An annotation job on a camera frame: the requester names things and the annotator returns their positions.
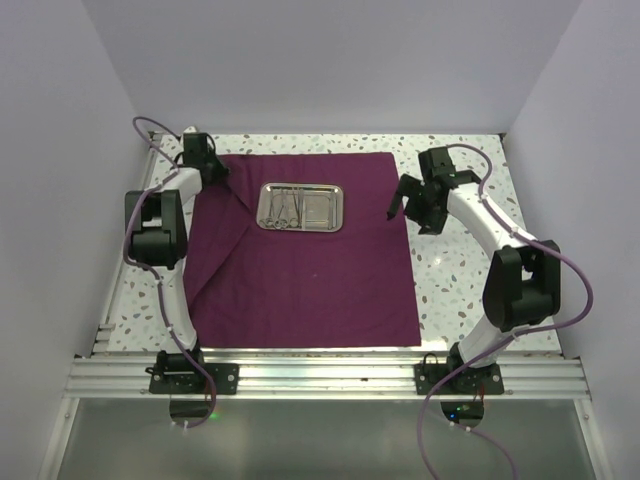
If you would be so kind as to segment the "steel instrument tray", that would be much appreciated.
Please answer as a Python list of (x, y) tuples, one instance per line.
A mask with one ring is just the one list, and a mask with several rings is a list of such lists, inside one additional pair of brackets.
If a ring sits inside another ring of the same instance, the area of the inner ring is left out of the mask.
[[(290, 221), (295, 220), (295, 209), (292, 190), (296, 187), (304, 191), (302, 228), (289, 227), (285, 230), (267, 229), (262, 225), (266, 217), (270, 192), (273, 189), (287, 190), (289, 193)], [(266, 183), (261, 187), (256, 211), (256, 223), (265, 230), (287, 231), (298, 233), (336, 233), (343, 226), (344, 192), (336, 185), (308, 183)]]

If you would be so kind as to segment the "purple cloth wrap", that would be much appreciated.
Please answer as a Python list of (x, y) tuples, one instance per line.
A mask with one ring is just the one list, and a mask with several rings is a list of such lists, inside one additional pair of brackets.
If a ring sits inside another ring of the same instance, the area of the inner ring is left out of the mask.
[[(405, 220), (386, 216), (390, 153), (227, 155), (228, 179), (195, 200), (184, 285), (209, 348), (406, 347), (421, 341)], [(335, 233), (262, 229), (271, 182), (333, 184)]]

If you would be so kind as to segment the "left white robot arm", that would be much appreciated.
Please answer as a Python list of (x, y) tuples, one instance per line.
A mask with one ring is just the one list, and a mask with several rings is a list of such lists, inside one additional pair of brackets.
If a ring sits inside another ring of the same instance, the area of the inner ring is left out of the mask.
[(204, 187), (226, 179), (229, 168), (219, 159), (208, 133), (186, 131), (181, 146), (163, 178), (145, 190), (126, 193), (123, 260), (152, 276), (166, 337), (161, 350), (186, 357), (175, 365), (172, 379), (182, 390), (193, 393), (207, 383), (208, 369), (197, 361), (198, 335), (184, 287), (189, 238), (184, 205)]

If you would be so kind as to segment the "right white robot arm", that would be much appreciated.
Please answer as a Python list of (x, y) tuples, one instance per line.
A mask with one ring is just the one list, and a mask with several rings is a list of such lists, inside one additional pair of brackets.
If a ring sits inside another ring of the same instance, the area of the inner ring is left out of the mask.
[(480, 320), (449, 353), (445, 379), (451, 389), (468, 392), (481, 380), (480, 368), (494, 364), (516, 334), (555, 315), (561, 304), (559, 247), (519, 229), (481, 191), (470, 172), (431, 181), (400, 177), (387, 211), (403, 212), (421, 235), (440, 234), (448, 218), (463, 224), (490, 259)]

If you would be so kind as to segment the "steel scissors in tray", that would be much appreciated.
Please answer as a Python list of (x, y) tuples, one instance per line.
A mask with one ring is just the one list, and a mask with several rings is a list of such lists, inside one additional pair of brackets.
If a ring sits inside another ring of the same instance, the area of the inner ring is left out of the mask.
[(267, 229), (285, 230), (289, 227), (289, 193), (283, 189), (270, 192), (269, 208), (262, 225)]

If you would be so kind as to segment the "steel forceps in tray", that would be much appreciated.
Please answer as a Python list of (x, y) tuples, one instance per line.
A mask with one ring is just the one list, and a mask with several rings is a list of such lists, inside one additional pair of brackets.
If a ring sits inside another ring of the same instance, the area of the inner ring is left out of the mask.
[(293, 195), (293, 203), (295, 209), (295, 220), (290, 221), (290, 225), (292, 227), (301, 229), (302, 228), (302, 215), (303, 215), (303, 203), (304, 203), (304, 191), (296, 187), (292, 190)]

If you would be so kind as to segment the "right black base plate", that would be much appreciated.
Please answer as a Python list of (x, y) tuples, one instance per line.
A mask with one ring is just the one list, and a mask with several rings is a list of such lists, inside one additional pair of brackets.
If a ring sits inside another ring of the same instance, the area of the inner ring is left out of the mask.
[[(413, 365), (416, 393), (426, 396), (439, 381), (459, 365), (461, 365), (459, 359), (441, 360), (434, 353), (426, 353), (419, 363)], [(469, 367), (447, 380), (436, 391), (439, 395), (502, 395), (504, 393), (502, 374), (497, 364), (480, 368)]]

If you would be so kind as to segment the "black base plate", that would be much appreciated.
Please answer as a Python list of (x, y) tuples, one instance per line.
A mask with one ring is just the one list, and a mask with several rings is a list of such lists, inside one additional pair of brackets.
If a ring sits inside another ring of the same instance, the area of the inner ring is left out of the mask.
[[(459, 365), (461, 365), (459, 359), (441, 360), (434, 353), (426, 353), (419, 363), (413, 365), (416, 393), (426, 396), (439, 381)], [(447, 380), (436, 391), (439, 395), (502, 395), (504, 393), (502, 374), (497, 364), (480, 368), (469, 367)]]
[[(234, 363), (205, 363), (204, 370), (215, 384), (216, 394), (235, 395), (240, 378), (240, 367)], [(188, 395), (210, 394), (211, 387), (198, 370), (161, 372), (156, 366), (147, 367), (151, 376), (149, 392), (152, 394)]]

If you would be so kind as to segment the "aluminium left side rail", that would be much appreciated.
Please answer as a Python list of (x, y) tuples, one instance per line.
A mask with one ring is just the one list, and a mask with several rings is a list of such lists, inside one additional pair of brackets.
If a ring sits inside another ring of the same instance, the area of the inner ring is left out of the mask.
[[(144, 191), (148, 188), (149, 183), (153, 177), (156, 158), (157, 153), (155, 152), (155, 150), (152, 147), (148, 147), (144, 160), (142, 177), (134, 187), (134, 190)], [(130, 238), (130, 227), (126, 226), (124, 230), (123, 242), (118, 252), (118, 257), (115, 264), (115, 270), (108, 285), (105, 301), (103, 303), (102, 310), (99, 316), (99, 323), (96, 327), (91, 352), (89, 353), (90, 357), (109, 355), (108, 345), (110, 342), (111, 333), (116, 327), (116, 324), (114, 324), (111, 320), (112, 311), (118, 303), (120, 282), (122, 281), (123, 275), (126, 273), (126, 270), (128, 268), (128, 263), (124, 258), (124, 254), (126, 252), (126, 245), (130, 242)]]

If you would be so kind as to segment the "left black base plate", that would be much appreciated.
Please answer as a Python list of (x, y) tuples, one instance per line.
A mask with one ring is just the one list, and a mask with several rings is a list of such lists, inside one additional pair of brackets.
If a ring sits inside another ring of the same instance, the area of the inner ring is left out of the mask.
[[(240, 367), (234, 363), (205, 363), (204, 370), (215, 384), (216, 394), (235, 395), (240, 378)], [(211, 387), (198, 370), (161, 372), (156, 366), (147, 367), (151, 376), (149, 392), (152, 394), (188, 395), (210, 394)]]

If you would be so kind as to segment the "aluminium front rail frame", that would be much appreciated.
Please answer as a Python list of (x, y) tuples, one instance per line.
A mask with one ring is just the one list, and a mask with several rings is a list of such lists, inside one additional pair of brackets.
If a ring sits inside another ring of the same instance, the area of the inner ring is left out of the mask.
[[(209, 350), (206, 360), (239, 368), (237, 399), (414, 400), (417, 351), (306, 353)], [(111, 355), (73, 361), (67, 398), (142, 399), (150, 395), (153, 357)], [(583, 400), (590, 396), (582, 364), (559, 356), (508, 354), (499, 362), (503, 399)]]

